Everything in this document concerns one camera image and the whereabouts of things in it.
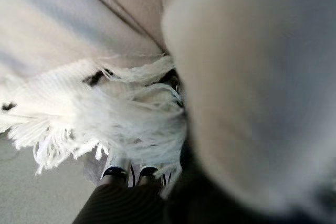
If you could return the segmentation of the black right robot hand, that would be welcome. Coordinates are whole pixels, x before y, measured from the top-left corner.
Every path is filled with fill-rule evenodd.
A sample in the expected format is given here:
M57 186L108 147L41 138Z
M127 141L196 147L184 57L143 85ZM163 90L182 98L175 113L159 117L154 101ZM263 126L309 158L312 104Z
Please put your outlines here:
M182 146L182 173L167 199L158 186L96 188L74 223L268 223L218 190L199 170L190 142Z

